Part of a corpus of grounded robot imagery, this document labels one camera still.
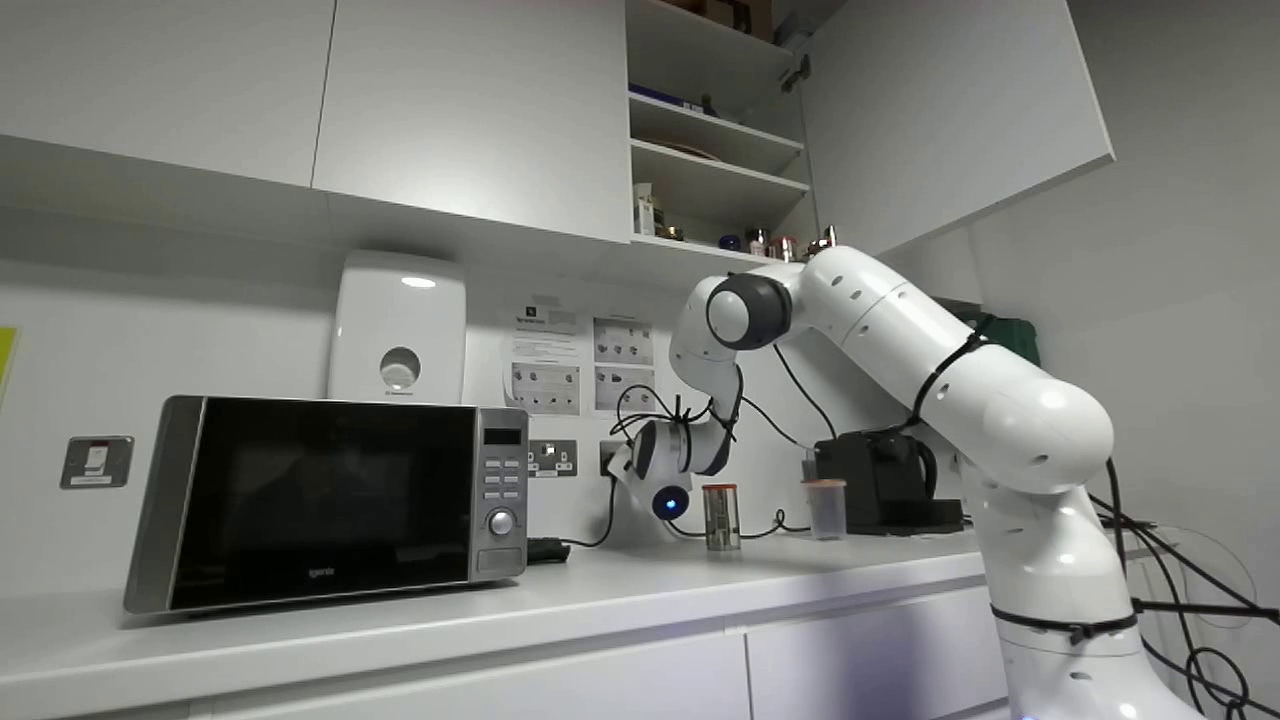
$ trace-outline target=microwave button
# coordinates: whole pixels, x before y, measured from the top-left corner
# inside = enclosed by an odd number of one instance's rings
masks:
[[[489,516],[489,532],[495,536],[509,534],[516,527],[516,516],[506,510],[499,510]]]

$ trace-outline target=electrical socket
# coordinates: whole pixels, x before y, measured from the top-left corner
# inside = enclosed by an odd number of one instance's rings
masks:
[[[621,439],[602,439],[600,441],[600,477],[609,477],[609,457],[618,451],[620,447],[626,445]]]

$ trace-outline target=upper cabinet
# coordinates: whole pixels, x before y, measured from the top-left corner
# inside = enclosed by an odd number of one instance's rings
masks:
[[[623,242],[622,0],[343,0],[314,187]]]
[[[0,0],[0,135],[311,183],[334,0]]]
[[[818,220],[863,251],[1114,159],[1064,0],[849,0],[808,54]]]

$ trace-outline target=green object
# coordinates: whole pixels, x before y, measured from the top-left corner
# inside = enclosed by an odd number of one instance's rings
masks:
[[[956,313],[956,318],[960,318],[970,328],[980,323],[987,315],[989,313],[982,313],[980,310]],[[993,316],[987,328],[982,331],[982,334],[1016,352],[1023,360],[1032,363],[1037,368],[1041,366],[1039,348],[1036,346],[1036,325],[1027,320]]]

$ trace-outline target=yellow sign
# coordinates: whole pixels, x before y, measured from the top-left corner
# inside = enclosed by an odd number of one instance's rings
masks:
[[[18,328],[0,328],[0,401],[4,401],[4,383],[9,379],[9,359],[18,345]]]

